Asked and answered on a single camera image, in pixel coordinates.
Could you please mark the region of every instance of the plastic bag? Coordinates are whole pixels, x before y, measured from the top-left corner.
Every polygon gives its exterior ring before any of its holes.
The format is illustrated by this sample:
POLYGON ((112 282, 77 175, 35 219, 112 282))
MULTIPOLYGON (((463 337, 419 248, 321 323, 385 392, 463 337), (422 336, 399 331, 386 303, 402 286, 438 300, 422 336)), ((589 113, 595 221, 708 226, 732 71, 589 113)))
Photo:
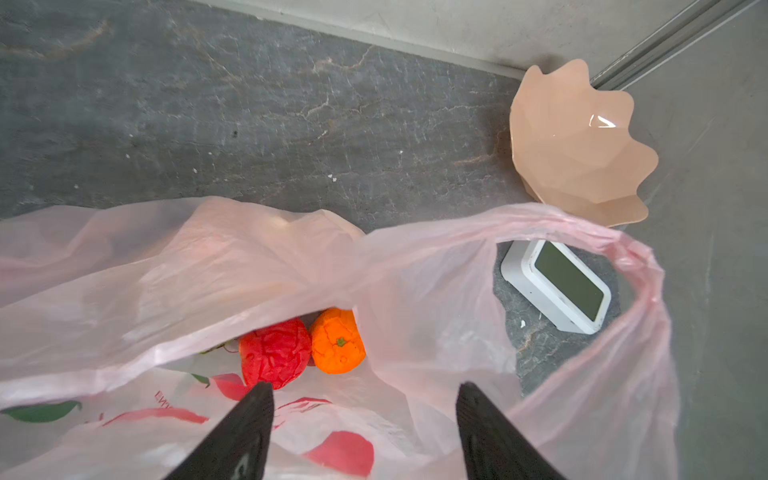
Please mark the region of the plastic bag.
MULTIPOLYGON (((324 210, 219 197, 52 207, 0 223, 0 408, 133 391, 155 366, 338 306, 355 310, 368 357, 344 376, 307 369, 276 392, 267 478, 359 474, 344 461, 317 465, 312 452, 326 452, 334 432, 372 446, 370 478, 465 478, 454 404, 468 380, 570 480, 676 478, 663 276, 645 245, 540 204, 369 235, 324 210), (635 303, 522 399, 492 268, 497 242, 533 238, 605 255, 635 303)), ((241 388, 172 373, 185 387, 158 390, 208 421, 95 420, 2 477, 118 478, 103 465, 132 458, 125 478, 160 478, 241 388), (211 392, 218 406, 200 406, 211 392)))

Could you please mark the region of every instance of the peach bowl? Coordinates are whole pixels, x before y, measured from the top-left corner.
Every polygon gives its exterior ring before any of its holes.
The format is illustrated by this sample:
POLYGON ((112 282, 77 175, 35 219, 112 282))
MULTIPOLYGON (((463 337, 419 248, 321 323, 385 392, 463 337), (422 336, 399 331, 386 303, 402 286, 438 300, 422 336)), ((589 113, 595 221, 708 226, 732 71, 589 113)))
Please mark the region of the peach bowl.
POLYGON ((612 227, 648 216, 637 187, 656 168, 654 149, 629 135, 624 91, 597 91, 583 60, 525 73, 512 102, 512 161, 536 200, 612 227))

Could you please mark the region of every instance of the digital clock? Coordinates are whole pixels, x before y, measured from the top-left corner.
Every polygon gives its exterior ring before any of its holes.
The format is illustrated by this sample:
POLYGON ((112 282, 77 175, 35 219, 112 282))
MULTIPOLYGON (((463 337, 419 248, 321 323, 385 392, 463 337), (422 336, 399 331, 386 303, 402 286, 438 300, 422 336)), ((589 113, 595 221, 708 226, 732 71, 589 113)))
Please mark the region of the digital clock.
POLYGON ((502 276, 564 332, 596 333, 611 303, 605 282, 563 243, 512 242, 502 276))

